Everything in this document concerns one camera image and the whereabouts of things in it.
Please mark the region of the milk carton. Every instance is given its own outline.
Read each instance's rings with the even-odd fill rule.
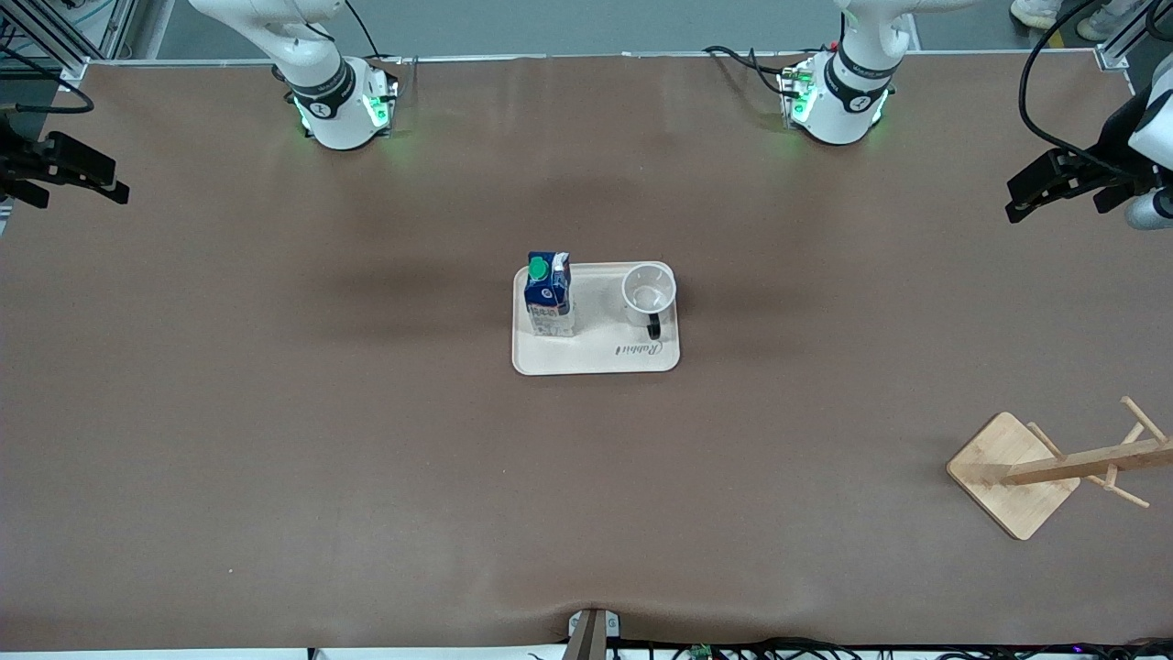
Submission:
[[[534,334],[574,338],[575,309],[570,300],[570,252],[530,252],[526,308]]]

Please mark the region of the square wooden base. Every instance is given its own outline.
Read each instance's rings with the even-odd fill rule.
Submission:
[[[947,470],[1003,530],[1026,540],[1080,482],[1062,479],[1026,487],[1001,483],[1012,465],[1040,458],[1051,458],[1051,453],[1013,415],[1002,413],[957,453]]]

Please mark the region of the brown table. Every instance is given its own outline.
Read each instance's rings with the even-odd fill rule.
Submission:
[[[540,642],[590,604],[629,638],[1169,634],[1169,474],[1021,543],[944,471],[1002,410],[1069,451],[1125,394],[1173,421],[1173,232],[1003,216],[1045,149],[1022,61],[910,57],[849,148],[700,57],[426,64],[345,154],[265,68],[91,68],[52,123],[133,203],[54,190],[0,240],[0,647]],[[1076,142],[1127,95],[1089,53],[1037,74]],[[541,247],[670,263],[680,366],[516,375]]]

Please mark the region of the white tray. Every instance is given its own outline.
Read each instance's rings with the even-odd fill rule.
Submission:
[[[660,314],[658,342],[649,340],[647,328],[632,325],[623,312],[619,285],[640,263],[647,261],[570,264],[574,338],[534,335],[526,309],[528,268],[518,270],[514,275],[514,369],[526,376],[558,376],[669,372],[676,367],[680,362],[677,305]]]

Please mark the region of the white shoe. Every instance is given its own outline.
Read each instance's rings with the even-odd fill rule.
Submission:
[[[1010,4],[1010,14],[1026,27],[1051,29],[1062,5],[1063,0],[1015,0]]]
[[[1132,18],[1133,11],[1141,5],[1144,0],[1137,0],[1135,2],[1108,2],[1100,7],[1094,14],[1087,16],[1086,19],[1079,21],[1076,26],[1076,32],[1079,36],[1083,36],[1087,41],[1107,41],[1110,36],[1116,34],[1128,19]]]

